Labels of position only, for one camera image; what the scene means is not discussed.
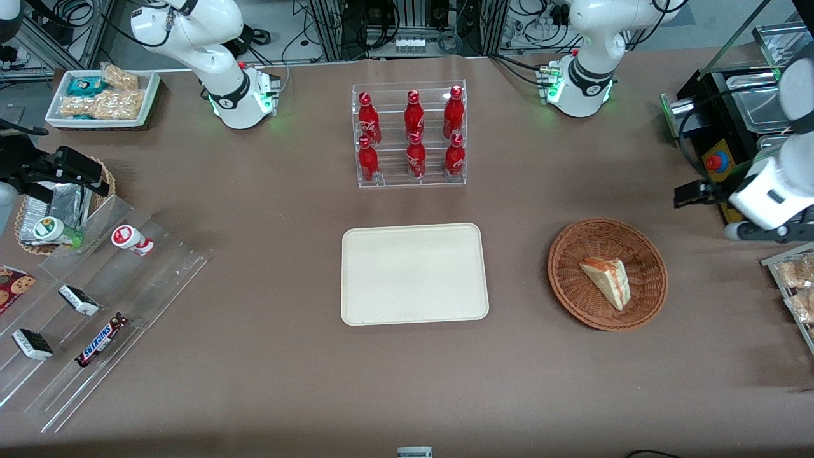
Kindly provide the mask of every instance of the brown wicker basket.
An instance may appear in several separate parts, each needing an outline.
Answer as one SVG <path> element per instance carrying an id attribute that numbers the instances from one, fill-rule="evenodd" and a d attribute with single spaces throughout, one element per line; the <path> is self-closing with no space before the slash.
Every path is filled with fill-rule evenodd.
<path id="1" fill-rule="evenodd" d="M 591 256 L 624 263 L 631 297 L 623 311 L 580 268 Z M 629 331 L 648 323 L 667 298 L 667 269 L 659 251 L 636 228 L 614 219 L 583 219 L 563 229 L 551 244 L 548 270 L 554 294 L 566 310 L 604 331 Z"/>
<path id="2" fill-rule="evenodd" d="M 101 162 L 99 159 L 96 159 L 93 156 L 90 156 L 90 159 L 92 159 L 92 160 L 94 160 L 94 161 L 96 161 L 96 162 L 98 162 L 99 164 L 102 165 L 102 173 L 104 174 L 104 181 L 107 182 L 107 184 L 110 185 L 110 192 L 107 194 L 107 196 L 102 197 L 99 194 L 93 194 L 93 196 L 91 197 L 89 214 L 93 214 L 93 212 L 96 211 L 96 209 L 98 209 L 99 207 L 102 206 L 102 203 L 104 203 L 104 201 L 108 197 L 113 196 L 114 194 L 116 194 L 116 179 L 113 178 L 113 175 L 110 173 L 110 170 L 108 170 L 107 167 L 105 167 L 104 162 Z M 16 219 L 14 221 L 14 234 L 17 237 L 17 244 L 20 247 L 22 247 L 22 249 L 24 249 L 25 251 L 27 251 L 27 252 L 29 252 L 31 254 L 36 254 L 38 256 L 49 256 L 51 253 L 54 252 L 54 250 L 57 249 L 57 247 L 59 247 L 59 245 L 57 245 L 57 244 L 48 244 L 48 245 L 31 246 L 31 245 L 26 245 L 26 244 L 20 242 L 20 228 L 23 226 L 23 215 L 25 214 L 25 200 L 26 199 L 28 199 L 27 196 L 25 197 L 25 199 L 23 199 L 23 203 L 20 205 L 20 210 L 17 211 L 17 217 L 16 217 Z"/>

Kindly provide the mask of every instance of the snickers bar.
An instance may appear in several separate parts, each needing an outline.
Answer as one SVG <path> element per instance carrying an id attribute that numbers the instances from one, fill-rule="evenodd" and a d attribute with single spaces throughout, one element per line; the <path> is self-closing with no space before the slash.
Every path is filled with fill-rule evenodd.
<path id="1" fill-rule="evenodd" d="M 113 340 L 113 337 L 119 333 L 119 329 L 127 324 L 128 321 L 129 320 L 126 319 L 120 312 L 116 312 L 116 316 L 114 316 L 109 323 L 105 324 L 102 331 L 100 331 L 99 334 L 94 337 L 94 340 L 90 343 L 90 345 L 85 348 L 85 351 L 83 351 L 82 354 L 76 358 L 77 363 L 79 363 L 79 367 L 87 368 L 88 364 L 90 364 L 90 362 L 93 361 L 93 359 L 96 358 L 99 353 L 102 353 L 104 347 L 106 347 L 107 344 Z"/>

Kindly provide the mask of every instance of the red bottle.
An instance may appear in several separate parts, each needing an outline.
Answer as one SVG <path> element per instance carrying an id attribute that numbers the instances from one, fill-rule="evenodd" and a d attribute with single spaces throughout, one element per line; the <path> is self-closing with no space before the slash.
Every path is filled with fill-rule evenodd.
<path id="1" fill-rule="evenodd" d="M 444 138 L 448 139 L 450 135 L 461 132 L 463 127 L 463 88 L 460 86 L 453 86 L 449 90 L 449 101 L 444 108 Z"/>
<path id="2" fill-rule="evenodd" d="M 382 179 L 382 172 L 379 171 L 379 155 L 370 146 L 370 138 L 362 136 L 359 138 L 359 166 L 361 176 L 368 183 L 376 183 Z"/>
<path id="3" fill-rule="evenodd" d="M 418 101 L 418 91 L 411 89 L 407 92 L 407 109 L 405 110 L 405 136 L 418 131 L 424 134 L 424 108 Z"/>
<path id="4" fill-rule="evenodd" d="M 463 135 L 453 134 L 449 140 L 447 156 L 444 159 L 444 175 L 452 181 L 461 179 L 463 166 L 466 163 L 466 152 L 463 149 Z"/>
<path id="5" fill-rule="evenodd" d="M 409 146 L 407 147 L 407 173 L 411 178 L 423 178 L 427 172 L 427 150 L 421 141 L 424 135 L 417 130 L 409 135 Z"/>
<path id="6" fill-rule="evenodd" d="M 370 93 L 359 94 L 359 126 L 361 132 L 370 138 L 373 143 L 382 142 L 382 128 L 379 126 L 379 112 L 373 107 L 370 101 Z"/>

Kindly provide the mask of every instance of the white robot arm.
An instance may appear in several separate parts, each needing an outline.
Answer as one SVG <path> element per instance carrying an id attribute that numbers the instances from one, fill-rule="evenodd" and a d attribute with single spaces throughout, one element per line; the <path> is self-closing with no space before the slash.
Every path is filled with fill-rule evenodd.
<path id="1" fill-rule="evenodd" d="M 133 35 L 149 51 L 191 68 L 209 92 L 215 113 L 233 129 L 257 124 L 275 107 L 269 75 L 240 68 L 224 42 L 243 30 L 233 0 L 166 0 L 164 7 L 133 11 Z"/>
<path id="2" fill-rule="evenodd" d="M 794 240 L 814 240 L 814 226 L 803 218 L 801 226 L 789 221 L 814 205 L 814 43 L 805 46 L 789 62 L 778 83 L 780 105 L 789 119 L 792 134 L 779 148 L 758 155 L 741 186 L 729 202 L 743 216 L 765 231 L 780 237 L 797 231 Z M 729 238 L 740 240 L 743 223 L 727 226 Z"/>
<path id="3" fill-rule="evenodd" d="M 567 55 L 551 62 L 551 67 L 560 68 L 560 74 L 552 76 L 550 82 L 554 86 L 548 102 L 569 116 L 593 115 L 607 100 L 611 79 L 625 53 L 621 33 L 668 22 L 685 3 L 683 0 L 573 0 L 568 20 L 582 35 L 582 45 L 576 56 Z"/>

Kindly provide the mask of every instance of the white tray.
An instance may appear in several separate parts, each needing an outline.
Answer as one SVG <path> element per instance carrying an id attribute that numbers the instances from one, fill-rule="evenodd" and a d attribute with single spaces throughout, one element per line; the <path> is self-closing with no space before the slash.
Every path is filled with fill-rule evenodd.
<path id="1" fill-rule="evenodd" d="M 46 113 L 46 122 L 53 127 L 69 129 L 124 129 L 144 126 L 155 99 L 155 94 L 158 92 L 161 77 L 152 70 L 128 70 L 128 72 L 138 77 L 138 89 L 144 90 L 144 101 L 136 119 L 74 119 L 59 114 L 62 98 L 68 93 L 68 85 L 73 79 L 102 76 L 102 70 L 68 70 L 62 76 L 62 80 L 59 81 L 56 94 L 54 94 L 54 98 L 48 107 L 48 113 Z"/>
<path id="2" fill-rule="evenodd" d="M 342 320 L 351 326 L 482 319 L 480 229 L 471 222 L 351 229 L 342 238 Z"/>

